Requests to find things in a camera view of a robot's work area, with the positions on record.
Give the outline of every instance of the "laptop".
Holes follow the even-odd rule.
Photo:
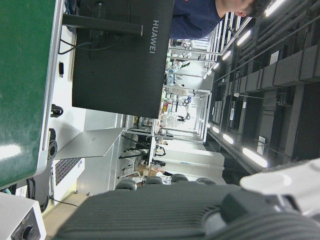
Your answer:
[[[105,156],[123,131],[124,128],[85,130],[63,147],[52,161],[53,198],[61,201],[85,170],[85,158]]]

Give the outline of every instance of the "desk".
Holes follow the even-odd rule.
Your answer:
[[[0,187],[46,168],[63,3],[0,1]]]

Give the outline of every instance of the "white machine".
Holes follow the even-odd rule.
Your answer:
[[[319,173],[320,158],[245,176],[241,178],[240,185],[266,196],[291,196],[302,215],[312,217],[320,213]]]
[[[38,201],[0,192],[0,238],[44,240],[46,229]]]

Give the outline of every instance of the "monitor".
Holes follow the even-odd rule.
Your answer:
[[[77,28],[77,45],[89,44],[75,50],[72,106],[157,119],[173,7],[174,0],[81,0],[80,16],[142,26],[142,35],[135,26],[132,34]]]

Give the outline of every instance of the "man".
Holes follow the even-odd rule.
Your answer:
[[[271,0],[175,0],[171,39],[207,36],[228,12],[240,17],[259,17]]]

